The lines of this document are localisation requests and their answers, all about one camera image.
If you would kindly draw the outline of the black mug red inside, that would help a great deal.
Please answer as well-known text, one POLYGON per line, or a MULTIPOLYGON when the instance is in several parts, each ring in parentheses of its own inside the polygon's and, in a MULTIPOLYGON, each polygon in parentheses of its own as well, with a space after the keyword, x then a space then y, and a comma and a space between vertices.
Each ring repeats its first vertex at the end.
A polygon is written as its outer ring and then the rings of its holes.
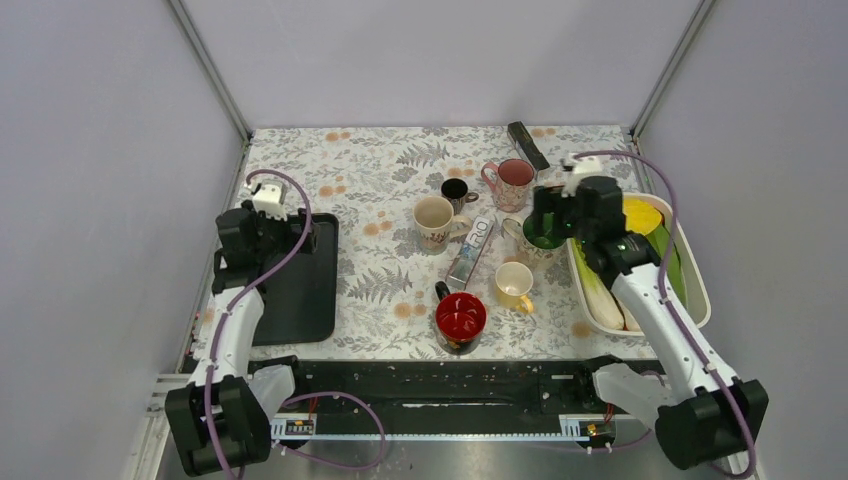
POLYGON ((466 355, 479 344, 487 323, 487 310, 475 295, 451 292, 444 281, 435 284, 438 304, 434 326, 440 347, 452 355, 466 355))

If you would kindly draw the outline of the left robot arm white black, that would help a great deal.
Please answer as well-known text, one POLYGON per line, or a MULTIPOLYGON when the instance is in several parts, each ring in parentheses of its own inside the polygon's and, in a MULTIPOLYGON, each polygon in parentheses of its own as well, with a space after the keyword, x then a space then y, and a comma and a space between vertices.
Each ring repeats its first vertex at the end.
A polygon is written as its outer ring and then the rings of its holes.
POLYGON ((240 479, 246 466, 268 459, 270 420, 281 405, 296 411, 310 385, 290 365, 262 367, 248 377, 249 356, 265 302, 264 282, 314 246, 309 208, 274 218, 251 203, 219 215, 212 293, 219 314, 205 357, 187 384, 169 391, 165 414, 184 472, 221 471, 240 479))

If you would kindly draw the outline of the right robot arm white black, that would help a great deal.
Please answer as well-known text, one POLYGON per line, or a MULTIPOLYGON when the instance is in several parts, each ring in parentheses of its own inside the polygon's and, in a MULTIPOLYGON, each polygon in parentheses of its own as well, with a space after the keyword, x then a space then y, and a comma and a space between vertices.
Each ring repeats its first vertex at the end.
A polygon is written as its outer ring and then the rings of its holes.
POLYGON ((573 386, 575 402, 597 412, 612 404, 654 432, 666 458, 686 470, 744 452, 756 468, 755 440, 769 398, 757 380, 743 381, 710 346, 669 283, 673 250, 659 255, 626 226, 615 179, 593 175, 533 190, 534 232, 570 239, 587 266, 630 311, 662 364, 668 387, 606 360, 573 386))

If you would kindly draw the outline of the pink floral mug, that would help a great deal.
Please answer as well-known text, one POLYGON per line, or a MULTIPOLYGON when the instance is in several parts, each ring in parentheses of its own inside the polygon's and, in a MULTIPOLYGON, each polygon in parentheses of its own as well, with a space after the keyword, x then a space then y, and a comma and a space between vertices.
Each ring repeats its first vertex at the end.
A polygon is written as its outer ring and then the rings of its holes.
POLYGON ((481 178, 491 190, 495 206, 516 213, 526 205, 535 170, 522 159, 508 159, 500 164, 487 162, 481 169, 481 178))

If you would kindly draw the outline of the green inside floral mug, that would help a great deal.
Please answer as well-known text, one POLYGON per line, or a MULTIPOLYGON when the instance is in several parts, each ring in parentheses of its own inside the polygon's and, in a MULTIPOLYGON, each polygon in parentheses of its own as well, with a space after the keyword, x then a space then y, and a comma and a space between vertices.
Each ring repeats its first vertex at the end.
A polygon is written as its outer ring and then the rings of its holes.
POLYGON ((516 242, 516 257, 534 271, 544 271, 555 264, 563 251, 566 240, 552 233, 547 214, 539 234, 532 216, 507 215, 501 222, 502 230, 516 242))

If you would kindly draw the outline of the cream mug red pattern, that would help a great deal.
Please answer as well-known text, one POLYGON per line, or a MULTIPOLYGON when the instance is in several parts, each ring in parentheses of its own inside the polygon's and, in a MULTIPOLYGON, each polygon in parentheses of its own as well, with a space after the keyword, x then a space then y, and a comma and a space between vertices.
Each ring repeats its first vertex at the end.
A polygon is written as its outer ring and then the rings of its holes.
POLYGON ((469 217, 456 214, 447 199, 436 196, 425 197, 415 205, 413 220, 419 245, 428 254, 441 253, 450 240, 467 235, 473 224, 469 217))

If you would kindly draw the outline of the small dark brown mug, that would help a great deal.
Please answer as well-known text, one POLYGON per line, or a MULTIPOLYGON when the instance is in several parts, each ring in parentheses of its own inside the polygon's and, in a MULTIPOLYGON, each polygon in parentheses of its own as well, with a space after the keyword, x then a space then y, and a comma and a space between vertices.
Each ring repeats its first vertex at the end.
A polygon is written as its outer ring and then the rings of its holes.
POLYGON ((479 194, 471 191, 469 185, 460 178, 445 180, 441 184, 440 193, 443 198, 451 203, 455 215, 460 214, 466 204, 476 202, 479 199, 479 194))

